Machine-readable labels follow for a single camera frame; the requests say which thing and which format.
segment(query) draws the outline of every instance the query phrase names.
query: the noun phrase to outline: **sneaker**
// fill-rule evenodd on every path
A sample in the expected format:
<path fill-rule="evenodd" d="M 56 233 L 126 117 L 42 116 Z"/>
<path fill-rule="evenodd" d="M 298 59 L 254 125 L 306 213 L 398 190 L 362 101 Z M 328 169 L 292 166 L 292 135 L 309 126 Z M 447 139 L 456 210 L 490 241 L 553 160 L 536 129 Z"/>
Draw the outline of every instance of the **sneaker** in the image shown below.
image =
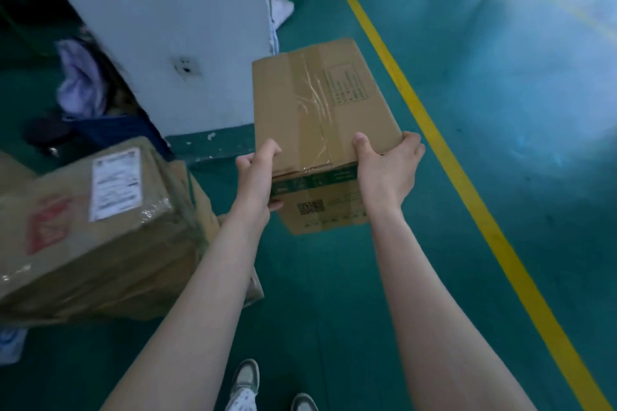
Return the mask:
<path fill-rule="evenodd" d="M 291 402 L 291 411 L 319 411 L 313 399 L 306 393 L 298 393 Z"/>
<path fill-rule="evenodd" d="M 249 388 L 255 394 L 259 390 L 259 366 L 254 359 L 245 359 L 237 367 L 229 395 L 234 396 L 241 388 Z"/>

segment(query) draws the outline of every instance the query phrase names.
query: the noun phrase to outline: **teal floor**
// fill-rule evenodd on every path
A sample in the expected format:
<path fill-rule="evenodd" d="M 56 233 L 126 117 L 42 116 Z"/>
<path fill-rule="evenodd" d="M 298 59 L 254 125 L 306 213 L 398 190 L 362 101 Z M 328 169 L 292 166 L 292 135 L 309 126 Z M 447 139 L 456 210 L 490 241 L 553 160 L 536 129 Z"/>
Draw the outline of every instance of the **teal floor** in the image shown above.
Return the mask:
<path fill-rule="evenodd" d="M 617 4 L 614 0 L 359 0 L 613 407 L 617 407 Z M 284 50 L 353 37 L 403 129 L 419 131 L 345 0 L 297 0 Z M 40 172 L 16 121 L 53 102 L 54 66 L 0 71 L 0 148 Z M 216 212 L 233 160 L 194 167 Z M 404 213 L 453 296 L 540 411 L 580 410 L 432 150 Z M 257 271 L 266 298 L 241 317 L 235 366 L 261 368 L 258 407 L 299 391 L 322 410 L 409 409 L 367 226 L 291 236 L 273 218 Z M 0 370 L 5 409 L 94 410 L 157 322 L 30 331 Z"/>

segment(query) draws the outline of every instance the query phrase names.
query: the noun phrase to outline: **red sticker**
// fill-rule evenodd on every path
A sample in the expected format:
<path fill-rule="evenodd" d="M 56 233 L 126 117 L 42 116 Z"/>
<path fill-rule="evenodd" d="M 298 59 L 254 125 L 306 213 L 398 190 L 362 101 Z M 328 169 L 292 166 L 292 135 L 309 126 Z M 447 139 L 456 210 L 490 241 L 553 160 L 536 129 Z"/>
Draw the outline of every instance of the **red sticker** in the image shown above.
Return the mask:
<path fill-rule="evenodd" d="M 28 221 L 28 255 L 57 244 L 70 231 L 70 198 L 55 195 L 40 204 L 42 208 Z"/>

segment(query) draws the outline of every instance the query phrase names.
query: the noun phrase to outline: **hand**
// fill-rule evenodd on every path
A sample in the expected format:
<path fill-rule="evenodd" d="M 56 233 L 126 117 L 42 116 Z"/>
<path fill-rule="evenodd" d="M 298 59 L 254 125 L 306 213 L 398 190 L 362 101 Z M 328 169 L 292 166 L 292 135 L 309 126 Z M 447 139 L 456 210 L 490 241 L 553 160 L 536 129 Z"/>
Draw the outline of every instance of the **hand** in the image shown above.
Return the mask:
<path fill-rule="evenodd" d="M 282 201 L 270 200 L 272 187 L 272 159 L 281 152 L 281 147 L 272 139 L 265 142 L 256 153 L 236 158 L 238 171 L 237 195 L 232 211 L 265 227 L 270 212 L 282 206 Z"/>
<path fill-rule="evenodd" d="M 353 136 L 358 155 L 358 182 L 369 217 L 383 210 L 400 209 L 413 188 L 416 168 L 426 147 L 420 135 L 403 132 L 403 141 L 384 155 L 374 152 L 366 135 Z"/>

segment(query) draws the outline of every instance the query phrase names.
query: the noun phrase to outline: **forearm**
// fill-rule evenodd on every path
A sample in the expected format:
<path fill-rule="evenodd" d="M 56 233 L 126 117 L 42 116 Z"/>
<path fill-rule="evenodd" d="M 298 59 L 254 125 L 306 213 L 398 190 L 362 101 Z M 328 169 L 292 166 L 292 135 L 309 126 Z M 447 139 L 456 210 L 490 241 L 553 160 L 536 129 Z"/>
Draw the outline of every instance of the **forearm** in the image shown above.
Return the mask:
<path fill-rule="evenodd" d="M 417 409 L 533 410 L 445 289 L 402 212 L 371 215 L 377 261 Z"/>
<path fill-rule="evenodd" d="M 241 211 L 229 213 L 191 281 L 104 409 L 213 409 L 263 230 L 245 218 Z"/>

